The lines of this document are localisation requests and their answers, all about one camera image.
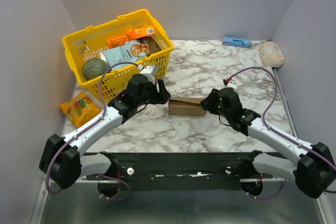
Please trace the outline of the brown cardboard box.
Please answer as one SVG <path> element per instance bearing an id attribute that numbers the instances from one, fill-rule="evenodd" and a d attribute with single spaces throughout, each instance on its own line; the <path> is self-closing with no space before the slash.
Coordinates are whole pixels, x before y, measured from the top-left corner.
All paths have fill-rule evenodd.
<path id="1" fill-rule="evenodd" d="M 205 116 L 201 101 L 203 98 L 172 97 L 169 99 L 170 116 Z"/>

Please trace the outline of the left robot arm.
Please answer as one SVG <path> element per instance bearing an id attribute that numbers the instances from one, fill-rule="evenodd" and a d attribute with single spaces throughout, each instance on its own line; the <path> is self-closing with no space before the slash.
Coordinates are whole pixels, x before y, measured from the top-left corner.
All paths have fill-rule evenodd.
<path id="1" fill-rule="evenodd" d="M 133 75 L 126 89 L 88 123 L 65 136 L 50 136 L 39 169 L 45 173 L 46 180 L 52 179 L 61 189 L 90 175 L 112 179 L 117 171 L 113 158 L 103 153 L 86 156 L 85 152 L 106 133 L 136 115 L 140 106 L 166 104 L 170 97 L 162 79 L 154 81 L 143 73 Z"/>

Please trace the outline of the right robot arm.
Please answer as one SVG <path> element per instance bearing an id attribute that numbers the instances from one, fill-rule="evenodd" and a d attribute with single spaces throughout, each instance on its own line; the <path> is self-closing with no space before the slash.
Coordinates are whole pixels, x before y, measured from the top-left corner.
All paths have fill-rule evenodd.
<path id="1" fill-rule="evenodd" d="M 325 144 L 311 144 L 272 126 L 260 114 L 244 108 L 233 88 L 213 89 L 201 106 L 204 111 L 224 117 L 235 131 L 265 143 L 283 156 L 257 154 L 241 165 L 246 177 L 261 173 L 293 181 L 311 198 L 319 198 L 335 181 L 335 162 Z"/>

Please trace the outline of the blue flat box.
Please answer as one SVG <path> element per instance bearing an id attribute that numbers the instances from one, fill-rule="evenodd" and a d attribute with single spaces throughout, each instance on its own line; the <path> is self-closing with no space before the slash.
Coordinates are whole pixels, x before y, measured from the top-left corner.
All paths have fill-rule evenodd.
<path id="1" fill-rule="evenodd" d="M 249 48 L 251 47 L 251 41 L 247 39 L 223 37 L 222 45 L 240 47 L 240 48 Z"/>

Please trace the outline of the orange scrub mommy box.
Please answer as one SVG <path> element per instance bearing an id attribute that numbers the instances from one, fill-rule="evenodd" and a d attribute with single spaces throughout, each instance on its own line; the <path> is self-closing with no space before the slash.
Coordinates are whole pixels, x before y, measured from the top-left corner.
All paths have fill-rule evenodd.
<path id="1" fill-rule="evenodd" d="M 128 42 L 129 42 L 129 39 L 128 39 L 127 36 L 121 36 L 121 37 L 118 37 L 118 38 L 110 38 L 110 39 L 107 40 L 109 49 L 123 46 Z"/>

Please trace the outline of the light blue cassava chips bag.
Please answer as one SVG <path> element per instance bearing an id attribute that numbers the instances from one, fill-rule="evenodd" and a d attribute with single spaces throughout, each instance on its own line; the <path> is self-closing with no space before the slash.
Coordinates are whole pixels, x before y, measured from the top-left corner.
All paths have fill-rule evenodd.
<path id="1" fill-rule="evenodd" d="M 151 54 L 150 46 L 143 39 L 137 39 L 123 46 L 104 50 L 100 53 L 100 58 L 111 67 L 120 62 L 137 63 Z"/>

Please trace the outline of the white bagged bread loaf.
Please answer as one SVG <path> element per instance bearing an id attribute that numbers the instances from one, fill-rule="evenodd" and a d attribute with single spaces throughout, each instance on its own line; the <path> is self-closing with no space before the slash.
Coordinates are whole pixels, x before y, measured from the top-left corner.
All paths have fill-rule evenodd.
<path id="1" fill-rule="evenodd" d="M 259 56 L 264 67 L 279 68 L 284 63 L 284 56 L 274 42 L 264 42 L 259 48 Z"/>

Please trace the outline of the green melon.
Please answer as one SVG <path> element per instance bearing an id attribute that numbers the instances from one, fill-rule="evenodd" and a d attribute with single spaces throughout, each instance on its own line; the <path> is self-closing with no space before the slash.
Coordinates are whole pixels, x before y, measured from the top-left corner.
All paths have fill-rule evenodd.
<path id="1" fill-rule="evenodd" d="M 82 73 L 84 78 L 88 81 L 101 76 L 108 69 L 109 65 L 104 60 L 99 58 L 92 58 L 85 62 L 82 67 Z"/>

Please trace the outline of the orange gummy candy bag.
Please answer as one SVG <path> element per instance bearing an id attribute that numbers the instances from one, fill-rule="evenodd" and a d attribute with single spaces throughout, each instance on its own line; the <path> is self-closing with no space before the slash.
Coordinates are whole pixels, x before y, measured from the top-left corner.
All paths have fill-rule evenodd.
<path id="1" fill-rule="evenodd" d="M 60 109 L 76 127 L 83 126 L 101 112 L 84 92 L 61 104 Z"/>

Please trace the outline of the yellow plastic shopping basket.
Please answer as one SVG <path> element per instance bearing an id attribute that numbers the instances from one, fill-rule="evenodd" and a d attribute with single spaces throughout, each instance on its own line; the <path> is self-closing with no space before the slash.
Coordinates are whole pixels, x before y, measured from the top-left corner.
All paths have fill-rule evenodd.
<path id="1" fill-rule="evenodd" d="M 173 43 L 161 24 L 146 9 L 137 10 L 98 25 L 89 26 L 62 39 L 65 56 L 77 82 L 98 100 L 116 97 L 138 73 L 135 63 L 155 65 L 155 78 L 165 76 Z M 83 72 L 93 58 L 109 66 L 117 63 L 104 78 L 90 79 Z"/>

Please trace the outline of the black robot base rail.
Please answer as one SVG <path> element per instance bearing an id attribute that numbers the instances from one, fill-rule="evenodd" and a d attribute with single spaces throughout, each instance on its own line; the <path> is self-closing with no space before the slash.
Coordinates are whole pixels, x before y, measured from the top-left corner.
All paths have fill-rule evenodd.
<path id="1" fill-rule="evenodd" d="M 271 175 L 260 175 L 251 163 L 258 151 L 251 153 L 100 153 L 111 161 L 106 176 L 126 185 L 99 176 L 98 171 L 86 175 L 97 181 L 97 189 L 116 191 L 185 191 L 240 190 L 242 183 L 256 183 Z"/>

